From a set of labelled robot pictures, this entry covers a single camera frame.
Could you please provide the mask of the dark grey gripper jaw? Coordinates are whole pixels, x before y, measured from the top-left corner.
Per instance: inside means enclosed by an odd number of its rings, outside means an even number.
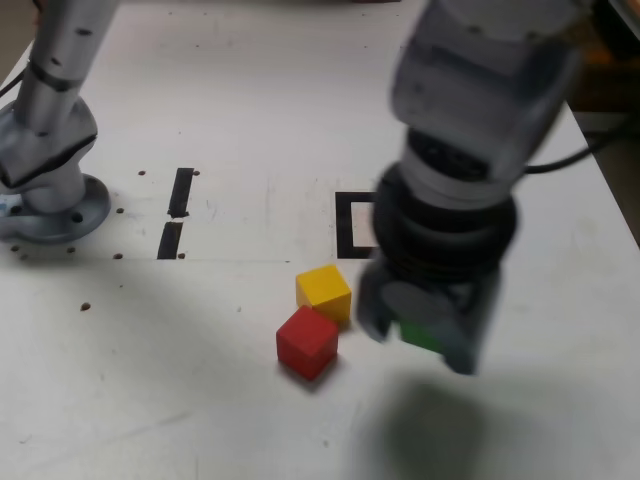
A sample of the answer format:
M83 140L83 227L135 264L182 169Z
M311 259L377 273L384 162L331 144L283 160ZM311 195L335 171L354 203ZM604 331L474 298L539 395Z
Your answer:
M359 280L356 317L364 332L377 342L385 342L397 320L382 298L383 288L394 277L384 266L367 266Z

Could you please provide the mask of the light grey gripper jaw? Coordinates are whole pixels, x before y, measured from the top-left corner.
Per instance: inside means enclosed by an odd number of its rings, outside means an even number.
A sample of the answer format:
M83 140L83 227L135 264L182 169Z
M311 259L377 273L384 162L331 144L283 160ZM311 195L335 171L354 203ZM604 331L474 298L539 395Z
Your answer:
M397 316L404 342L440 354L457 374L473 375L501 283L500 271L469 282L394 281L383 288L383 299Z

